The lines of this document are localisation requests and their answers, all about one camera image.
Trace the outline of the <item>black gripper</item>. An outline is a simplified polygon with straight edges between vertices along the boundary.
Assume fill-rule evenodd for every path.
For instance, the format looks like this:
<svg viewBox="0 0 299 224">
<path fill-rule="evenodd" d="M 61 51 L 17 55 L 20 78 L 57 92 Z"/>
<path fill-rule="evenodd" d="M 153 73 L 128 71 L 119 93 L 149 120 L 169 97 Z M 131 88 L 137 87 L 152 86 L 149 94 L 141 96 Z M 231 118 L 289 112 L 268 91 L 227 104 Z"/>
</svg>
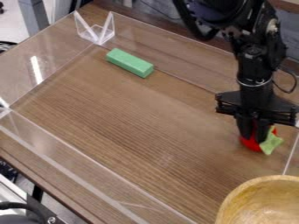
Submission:
<svg viewBox="0 0 299 224">
<path fill-rule="evenodd" d="M 273 79 L 257 83 L 237 80 L 239 90 L 216 94 L 216 111 L 233 116 L 239 134 L 249 139 L 253 131 L 252 121 L 256 120 L 256 142 L 267 139 L 273 123 L 295 126 L 299 106 L 273 91 Z"/>
</svg>

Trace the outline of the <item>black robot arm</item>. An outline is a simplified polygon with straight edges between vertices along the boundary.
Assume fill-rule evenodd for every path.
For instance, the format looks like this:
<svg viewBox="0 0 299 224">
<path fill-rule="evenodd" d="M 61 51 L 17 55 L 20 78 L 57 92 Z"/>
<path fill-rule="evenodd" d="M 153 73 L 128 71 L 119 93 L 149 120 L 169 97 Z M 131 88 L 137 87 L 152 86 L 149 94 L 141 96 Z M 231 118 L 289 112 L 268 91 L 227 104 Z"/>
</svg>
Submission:
<svg viewBox="0 0 299 224">
<path fill-rule="evenodd" d="M 221 35 L 237 60 L 237 91 L 216 94 L 216 111 L 233 116 L 240 137 L 267 140 L 276 124 L 295 125 L 299 106 L 280 98 L 273 73 L 285 59 L 276 9 L 267 0 L 172 0 L 192 35 Z"/>
</svg>

